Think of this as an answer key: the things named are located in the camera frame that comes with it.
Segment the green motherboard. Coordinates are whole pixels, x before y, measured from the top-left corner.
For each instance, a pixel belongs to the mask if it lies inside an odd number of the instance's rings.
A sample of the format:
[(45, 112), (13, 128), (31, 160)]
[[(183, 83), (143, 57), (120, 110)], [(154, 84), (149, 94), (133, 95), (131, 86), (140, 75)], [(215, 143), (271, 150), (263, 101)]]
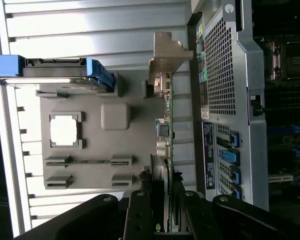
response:
[[(300, 34), (254, 37), (263, 50), (269, 42), (300, 42)], [(293, 181), (269, 183), (269, 199), (300, 200), (300, 80), (274, 82), (264, 75), (268, 175), (291, 174)]]

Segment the green RAM stick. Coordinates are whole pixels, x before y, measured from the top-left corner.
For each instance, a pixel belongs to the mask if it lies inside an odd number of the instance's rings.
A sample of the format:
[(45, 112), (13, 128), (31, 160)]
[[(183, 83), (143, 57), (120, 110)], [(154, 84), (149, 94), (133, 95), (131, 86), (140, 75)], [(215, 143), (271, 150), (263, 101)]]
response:
[(71, 162), (46, 162), (47, 166), (70, 166), (70, 165), (83, 165), (83, 164), (110, 164), (112, 166), (128, 166), (128, 161), (111, 161), (111, 160), (75, 160)]

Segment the metal CPU socket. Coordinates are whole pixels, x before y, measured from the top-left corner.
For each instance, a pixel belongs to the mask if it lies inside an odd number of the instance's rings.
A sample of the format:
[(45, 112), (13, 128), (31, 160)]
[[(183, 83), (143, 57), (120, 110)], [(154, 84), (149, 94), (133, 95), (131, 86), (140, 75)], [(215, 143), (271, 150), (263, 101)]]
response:
[(271, 41), (263, 51), (267, 81), (280, 83), (300, 80), (300, 41)]

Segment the grey parts rack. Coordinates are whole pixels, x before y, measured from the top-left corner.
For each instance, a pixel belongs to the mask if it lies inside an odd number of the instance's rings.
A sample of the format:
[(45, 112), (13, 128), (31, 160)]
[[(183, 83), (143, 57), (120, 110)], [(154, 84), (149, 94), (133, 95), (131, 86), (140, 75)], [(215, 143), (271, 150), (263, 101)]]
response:
[[(115, 73), (114, 92), (71, 94), (63, 99), (40, 99), (43, 182), (47, 190), (139, 188), (139, 174), (151, 164), (157, 131), (155, 120), (163, 103), (147, 98), (147, 73)], [(77, 120), (77, 142), (52, 146), (50, 121), (57, 115)], [(110, 160), (129, 165), (46, 165), (46, 162)]]

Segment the open PC case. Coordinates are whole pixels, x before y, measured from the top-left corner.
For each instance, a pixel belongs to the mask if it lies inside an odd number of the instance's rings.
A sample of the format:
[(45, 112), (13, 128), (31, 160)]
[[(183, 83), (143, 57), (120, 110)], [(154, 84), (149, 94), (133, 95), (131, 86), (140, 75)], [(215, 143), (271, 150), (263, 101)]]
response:
[[(208, 200), (232, 195), (236, 166), (241, 200), (268, 210), (264, 52), (254, 38), (299, 35), (300, 0), (190, 0), (186, 25), (197, 190)], [(239, 151), (239, 166), (221, 159), (227, 149)]]

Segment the silver CPU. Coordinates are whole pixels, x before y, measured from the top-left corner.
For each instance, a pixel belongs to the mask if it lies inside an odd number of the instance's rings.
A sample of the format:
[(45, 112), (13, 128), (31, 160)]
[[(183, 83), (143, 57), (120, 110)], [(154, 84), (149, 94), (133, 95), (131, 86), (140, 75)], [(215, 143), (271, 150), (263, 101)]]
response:
[(55, 115), (50, 120), (50, 141), (53, 147), (74, 146), (78, 141), (77, 120), (72, 115)]

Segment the blue card retention clip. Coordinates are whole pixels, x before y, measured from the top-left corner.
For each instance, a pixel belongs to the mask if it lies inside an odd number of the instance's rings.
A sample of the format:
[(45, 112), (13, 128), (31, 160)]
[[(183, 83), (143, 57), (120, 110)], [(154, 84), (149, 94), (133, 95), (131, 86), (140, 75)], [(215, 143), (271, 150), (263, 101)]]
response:
[(230, 145), (234, 148), (239, 148), (240, 147), (239, 133), (237, 131), (229, 131), (228, 136), (229, 136)]
[(232, 192), (231, 195), (234, 196), (235, 198), (241, 200), (242, 199), (241, 187), (233, 182), (230, 183), (230, 186), (231, 186), (231, 192)]
[(236, 183), (237, 185), (241, 184), (241, 171), (238, 167), (236, 166), (230, 166), (230, 178), (232, 179), (232, 181), (234, 183)]
[(224, 149), (220, 151), (220, 158), (232, 165), (239, 166), (241, 163), (240, 152), (236, 149)]

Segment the hard disk in blue caddy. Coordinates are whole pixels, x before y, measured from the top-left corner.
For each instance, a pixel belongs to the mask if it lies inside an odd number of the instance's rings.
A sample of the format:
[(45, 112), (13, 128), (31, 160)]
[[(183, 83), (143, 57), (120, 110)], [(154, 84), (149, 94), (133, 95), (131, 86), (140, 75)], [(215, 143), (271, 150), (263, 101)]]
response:
[(91, 57), (76, 59), (25, 58), (0, 55), (0, 85), (46, 85), (56, 89), (112, 92), (116, 79)]

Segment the white expansion slot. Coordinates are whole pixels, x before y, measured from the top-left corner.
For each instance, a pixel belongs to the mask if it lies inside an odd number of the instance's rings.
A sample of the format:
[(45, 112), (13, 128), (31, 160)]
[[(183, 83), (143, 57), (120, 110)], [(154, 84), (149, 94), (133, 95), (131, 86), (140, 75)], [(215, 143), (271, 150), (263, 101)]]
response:
[(292, 182), (294, 176), (289, 173), (282, 173), (282, 174), (271, 174), (268, 176), (268, 183), (286, 183)]

